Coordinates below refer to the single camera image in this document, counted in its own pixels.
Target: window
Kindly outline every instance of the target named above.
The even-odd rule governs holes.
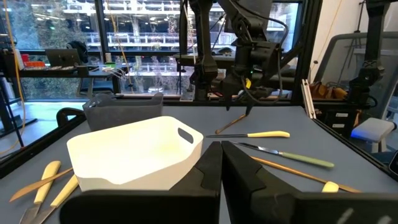
[[[124,63],[122,56],[113,57],[116,63]],[[133,64],[127,76],[127,80],[121,80],[122,93],[154,94],[162,92],[167,95],[179,94],[179,73],[177,64],[168,56],[135,56],[127,57],[127,61]],[[193,67],[185,67],[181,77],[182,90],[189,87],[189,77],[193,73]]]
[[[87,43],[96,41],[97,24],[93,3],[8,0],[7,6],[18,49],[62,49],[73,40]],[[2,19],[6,26],[2,8]],[[100,49],[98,44],[88,46],[90,50]]]
[[[153,93],[154,90],[168,94],[179,93],[179,72],[177,63],[171,56],[179,51],[179,19],[180,1],[163,0],[102,0],[104,29],[106,41],[116,63],[123,63],[118,42],[127,53],[127,60],[133,64],[129,76],[133,83],[134,93]],[[299,3],[273,3],[270,16],[285,22],[289,26],[289,34],[283,44],[283,49],[292,48],[295,35],[295,24]],[[88,46],[89,54],[101,50],[101,38],[98,29],[98,20],[93,0],[8,0],[8,9],[11,18],[12,31],[18,40],[20,50],[43,50],[65,48],[72,40],[84,41]],[[3,23],[4,7],[0,12]],[[210,11],[211,44],[214,50],[231,46],[236,36],[224,32],[223,19],[219,18],[224,10],[217,3]],[[194,14],[188,8],[188,19],[192,25],[192,40],[188,36],[188,46],[196,43]],[[269,22],[267,38],[278,42],[284,34],[280,24]],[[136,56],[136,52],[153,52],[143,56]],[[31,55],[31,60],[47,58],[40,55]],[[99,54],[93,54],[91,63],[100,63]],[[189,77],[193,68],[184,68],[182,73],[182,90],[188,88]],[[44,98],[75,98],[75,87],[78,79],[60,79],[61,83],[54,83],[51,78],[24,78],[22,84],[27,99]],[[130,79],[122,82],[122,92],[131,92]]]
[[[65,49],[66,44],[79,40],[88,50],[101,49],[95,5],[81,1],[7,1],[12,33],[19,50]],[[5,27],[4,6],[0,13]],[[30,61],[43,61],[44,55],[30,55]],[[90,57],[97,64],[99,57]],[[76,98],[78,78],[22,78],[24,97],[31,99]]]

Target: gray plastic basket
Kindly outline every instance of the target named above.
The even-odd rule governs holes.
[[[97,94],[83,105],[91,131],[113,128],[162,116],[163,94],[151,100],[116,100],[112,95]]]

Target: wooden handle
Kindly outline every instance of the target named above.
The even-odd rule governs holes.
[[[52,177],[55,174],[57,174],[59,168],[61,166],[61,161],[52,161],[50,162],[44,169],[42,180]],[[43,203],[45,196],[47,196],[47,193],[50,190],[52,180],[45,185],[41,186],[37,190],[36,198],[34,200],[34,203]]]
[[[24,187],[23,189],[18,190],[10,199],[9,202],[12,202],[13,200],[19,199],[20,197],[24,196],[25,194],[28,194],[29,192],[38,189],[39,187],[45,185],[46,183],[50,182],[51,180],[55,180],[58,177],[70,172],[71,170],[73,170],[73,168],[69,168],[57,175],[54,175],[52,177],[46,178],[44,180],[40,180],[36,183],[33,184],[29,184],[28,186]]]
[[[270,166],[270,167],[273,167],[273,168],[276,168],[276,169],[280,169],[280,170],[283,170],[283,171],[286,171],[286,172],[290,172],[291,174],[299,175],[299,176],[302,176],[302,177],[305,177],[305,178],[308,178],[308,179],[311,179],[311,180],[316,180],[316,181],[324,183],[324,184],[328,182],[327,180],[323,180],[321,178],[314,177],[312,175],[300,172],[298,170],[295,170],[295,169],[292,169],[292,168],[289,168],[289,167],[286,167],[286,166],[282,166],[282,165],[276,164],[274,162],[270,162],[270,161],[267,161],[267,160],[264,160],[264,159],[260,159],[260,158],[257,158],[257,157],[252,157],[252,159],[254,159],[255,161],[258,161],[258,162],[260,162],[262,164],[265,164],[267,166]],[[354,189],[352,187],[348,187],[348,186],[345,186],[345,185],[342,185],[342,184],[339,184],[338,186],[339,186],[339,188],[341,188],[341,189],[343,189],[343,190],[345,190],[347,192],[361,193],[361,191],[356,190],[356,189]]]
[[[233,120],[232,122],[230,122],[229,124],[227,124],[226,126],[220,128],[220,129],[217,129],[216,130],[216,134],[220,134],[222,131],[224,131],[225,129],[227,129],[227,128],[231,127],[232,125],[236,124],[237,122],[239,122],[240,120],[242,120],[245,117],[246,117],[246,114],[241,115],[238,119]]]
[[[72,178],[67,182],[67,184],[63,187],[58,196],[51,203],[51,207],[58,208],[62,202],[69,197],[69,195],[77,188],[79,182],[77,181],[77,177],[74,174]]]
[[[264,133],[251,133],[248,134],[249,138],[265,138],[265,137],[283,137],[289,138],[290,134],[285,131],[267,131]]]

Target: desk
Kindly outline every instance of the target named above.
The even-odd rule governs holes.
[[[244,112],[242,107],[231,108],[229,112],[223,107],[217,106],[165,106],[164,115],[173,116],[183,123],[191,126],[203,135],[213,134],[215,129],[225,125],[232,119],[236,119]],[[339,140],[328,134],[314,121],[309,119],[302,107],[255,107],[250,116],[230,127],[223,134],[248,133],[259,131],[283,130],[291,134],[289,139],[262,138],[262,139],[234,139],[245,141],[250,144],[267,146],[272,149],[289,151],[297,154],[316,157],[335,163],[335,168],[325,170],[310,166],[301,162],[285,159],[270,154],[254,151],[252,149],[241,149],[250,156],[256,156],[291,168],[301,170],[314,176],[335,181],[339,184],[349,185],[363,192],[388,192],[398,193],[398,182],[394,181],[383,171],[372,165],[363,157]],[[75,129],[64,135],[56,143],[51,144],[40,154],[11,172],[0,180],[0,216],[4,223],[18,223],[25,209],[33,204],[35,193],[23,196],[13,203],[8,203],[11,195],[16,190],[38,181],[41,178],[44,167],[54,160],[60,160],[60,170],[71,166],[67,141],[74,136],[89,132],[87,122],[81,123]],[[213,141],[231,140],[210,139],[203,140],[202,152]],[[282,180],[304,192],[320,192],[323,184],[302,177],[264,166],[268,171]],[[47,208],[62,187],[66,184],[71,174],[56,180],[50,189],[42,208]],[[80,194],[80,190],[74,191],[73,195]],[[59,223],[57,209],[45,223]],[[228,210],[226,208],[225,196],[222,193],[220,207],[220,223],[229,223]]]
[[[30,73],[30,72],[24,72],[20,71],[19,76],[21,78],[107,78],[107,79],[112,79],[112,84],[113,84],[113,91],[114,93],[120,93],[120,83],[119,83],[119,78],[115,77],[114,75],[110,74],[109,72],[103,72],[101,68],[104,67],[104,65],[99,65],[99,70],[94,71],[94,72],[88,72],[88,75],[80,75],[78,72],[66,74],[66,73],[57,73],[57,71],[54,71],[51,74],[43,74],[40,73],[39,75],[37,73]],[[127,66],[125,65],[116,65],[116,68],[120,69],[127,69]],[[0,78],[2,77],[16,77],[16,74],[3,74],[0,73]]]

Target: white plastic basket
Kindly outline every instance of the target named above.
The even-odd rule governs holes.
[[[202,140],[198,131],[162,116],[82,134],[67,146],[82,191],[169,190],[199,160]]]

